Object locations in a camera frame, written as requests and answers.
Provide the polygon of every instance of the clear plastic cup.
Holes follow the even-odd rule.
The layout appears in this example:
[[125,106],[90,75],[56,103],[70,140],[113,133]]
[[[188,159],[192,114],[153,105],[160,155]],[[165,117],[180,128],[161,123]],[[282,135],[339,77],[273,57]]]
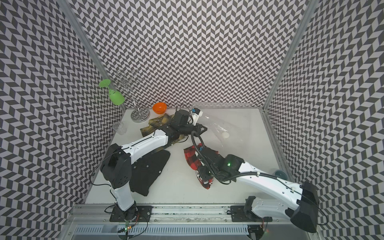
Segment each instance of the clear plastic cup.
[[115,122],[112,125],[112,129],[115,130],[118,134],[123,135],[127,132],[127,126],[124,124],[124,122]]

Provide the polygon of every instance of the chevron patterned wall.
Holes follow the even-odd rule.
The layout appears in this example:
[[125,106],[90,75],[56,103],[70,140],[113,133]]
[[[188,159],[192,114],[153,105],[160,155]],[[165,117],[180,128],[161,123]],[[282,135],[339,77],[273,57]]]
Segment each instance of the chevron patterned wall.
[[54,239],[122,112],[54,0],[1,0],[0,40],[0,239]]
[[269,109],[294,177],[319,188],[327,239],[384,239],[383,9],[321,1]]
[[146,78],[134,87],[145,107],[262,106],[308,2],[68,1],[112,78],[117,69]]

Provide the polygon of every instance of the red plaid cloth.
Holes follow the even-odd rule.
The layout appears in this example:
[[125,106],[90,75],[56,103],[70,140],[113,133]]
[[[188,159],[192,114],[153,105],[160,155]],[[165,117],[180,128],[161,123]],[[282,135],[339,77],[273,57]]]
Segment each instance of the red plaid cloth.
[[195,155],[195,152],[196,152],[195,146],[191,146],[189,148],[184,149],[185,159],[187,160],[187,163],[189,164],[189,166],[193,170],[195,170],[197,179],[199,180],[201,186],[203,186],[206,189],[209,189],[212,185],[212,182],[214,181],[214,178],[211,177],[208,181],[205,181],[205,182],[202,180],[198,171],[198,168],[202,166],[202,164],[201,164],[201,161]]

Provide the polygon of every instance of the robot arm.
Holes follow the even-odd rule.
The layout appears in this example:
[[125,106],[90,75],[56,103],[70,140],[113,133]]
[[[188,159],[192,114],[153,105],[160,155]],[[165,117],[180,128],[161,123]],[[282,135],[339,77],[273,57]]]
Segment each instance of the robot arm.
[[180,135],[191,134],[192,131],[203,133],[207,130],[197,120],[202,115],[198,108],[192,112],[178,110],[170,123],[157,128],[152,134],[135,142],[118,146],[113,144],[107,152],[107,158],[101,164],[100,171],[111,185],[111,193],[116,198],[117,205],[126,220],[135,216],[136,205],[131,194],[129,180],[132,176],[131,165],[153,150],[169,147]]
[[[200,149],[195,143],[194,135],[198,136],[202,142]],[[249,220],[258,217],[286,218],[304,231],[316,232],[319,199],[313,184],[305,182],[301,185],[280,179],[232,154],[224,158],[206,147],[198,133],[192,132],[191,136],[198,158],[203,164],[198,169],[203,179],[214,176],[219,182],[226,184],[228,181],[238,180],[277,199],[262,201],[260,198],[249,196],[244,207],[245,215]]]

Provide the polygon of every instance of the wire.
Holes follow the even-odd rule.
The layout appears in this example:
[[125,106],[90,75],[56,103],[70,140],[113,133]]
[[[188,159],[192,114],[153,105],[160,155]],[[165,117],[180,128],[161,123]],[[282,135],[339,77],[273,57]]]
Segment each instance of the wire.
[[140,214],[138,214],[137,216],[136,216],[136,222],[135,222],[135,224],[133,225],[133,226],[128,226],[127,228],[122,228],[122,229],[120,229],[120,230],[118,230],[118,236],[119,236],[119,233],[122,233],[122,232],[128,232],[131,228],[133,228],[134,226],[136,226],[137,225],[137,221],[138,221],[138,219],[139,219],[139,216],[140,216]]
[[118,151],[115,150],[112,154],[106,156],[106,157],[104,158],[104,160],[101,161],[101,163],[99,163],[99,165],[98,165],[96,168],[93,169],[93,171],[92,171],[92,173],[91,173],[91,175],[89,176],[89,179],[88,179],[88,180],[91,182],[92,185],[94,185],[94,186],[103,186],[103,185],[106,185],[106,186],[112,187],[111,185],[109,185],[109,184],[107,184],[107,183],[103,183],[103,184],[94,184],[94,183],[92,182],[92,177],[95,175],[95,171],[96,171],[96,169],[99,169],[100,165],[105,161],[105,159],[111,157],[113,154],[115,154],[115,153],[117,153],[117,152],[118,152]]
[[144,229],[144,231],[142,231],[141,233],[139,233],[139,234],[137,234],[137,235],[134,235],[133,237],[131,237],[130,239],[132,239],[132,238],[134,238],[134,237],[137,237],[137,236],[140,236],[141,234],[143,234],[146,230],[147,230],[147,228],[148,228],[148,220],[147,220],[147,218],[143,215],[143,217],[144,217],[144,219],[145,219],[145,221],[147,222],[147,227]]
[[231,180],[229,180],[229,183],[225,183],[225,181],[222,180],[222,177],[226,177],[222,172],[218,170],[218,168],[215,166],[215,164],[212,162],[211,164],[208,163],[207,159],[203,154],[201,154],[199,147],[197,146],[195,142],[195,136],[197,136],[201,142],[201,145],[203,149],[205,148],[205,144],[203,139],[201,138],[200,134],[197,133],[196,131],[191,132],[191,140],[192,144],[195,147],[195,150],[197,152],[197,155],[201,161],[203,161],[204,165],[208,168],[209,172],[212,173],[212,175],[222,184],[228,185],[231,183]]
[[263,232],[263,236],[264,236],[264,234],[265,234],[265,232],[266,232],[266,227],[268,227],[268,222],[266,222],[265,229],[264,229],[264,232]]
[[185,142],[186,140],[188,140],[189,138],[189,135],[187,135],[187,138],[184,140],[184,141],[181,141],[181,142],[175,142],[175,143],[182,143],[182,142]]
[[111,193],[111,195],[115,198],[115,200],[116,200],[116,197],[115,197],[115,195],[113,195],[113,193],[112,193],[112,190],[110,189],[109,190],[109,192]]
[[190,121],[193,121],[193,117],[192,117],[191,110],[190,110],[185,104],[181,104],[181,105],[180,105],[180,108],[181,108],[181,106],[186,107],[186,108],[188,109],[188,111],[189,111],[189,116],[191,117],[191,120],[189,120],[187,123],[189,123]]
[[110,208],[110,207],[114,207],[115,205],[116,205],[116,204],[113,204],[113,205],[108,206],[106,209],[104,209],[104,212],[105,212],[106,214],[111,214],[112,212],[107,212],[107,209]]
[[173,117],[172,117],[172,119],[174,119],[174,118],[175,118],[176,112],[177,112],[177,106],[176,106],[175,114],[173,114]]

